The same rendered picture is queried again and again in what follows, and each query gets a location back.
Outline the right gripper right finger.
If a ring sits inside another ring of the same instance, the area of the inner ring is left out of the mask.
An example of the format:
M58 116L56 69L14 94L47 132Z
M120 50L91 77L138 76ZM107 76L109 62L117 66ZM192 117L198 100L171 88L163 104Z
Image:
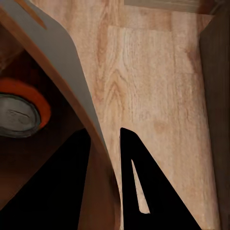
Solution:
M139 210L134 162L150 214ZM121 128L124 230L202 230L138 135Z

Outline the trash can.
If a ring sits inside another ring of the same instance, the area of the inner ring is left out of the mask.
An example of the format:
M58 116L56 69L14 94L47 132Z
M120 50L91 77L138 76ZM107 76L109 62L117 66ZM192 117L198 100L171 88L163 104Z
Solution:
M24 50L59 93L47 129L24 138L0 135L0 210L73 133L86 129L91 146L77 230L120 230L115 172L71 36L29 0L0 0L0 73Z

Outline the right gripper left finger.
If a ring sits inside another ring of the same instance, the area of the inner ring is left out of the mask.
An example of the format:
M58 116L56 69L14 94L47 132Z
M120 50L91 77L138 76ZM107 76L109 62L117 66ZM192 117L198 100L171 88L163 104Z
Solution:
M90 146L73 133L0 210L0 230L77 230Z

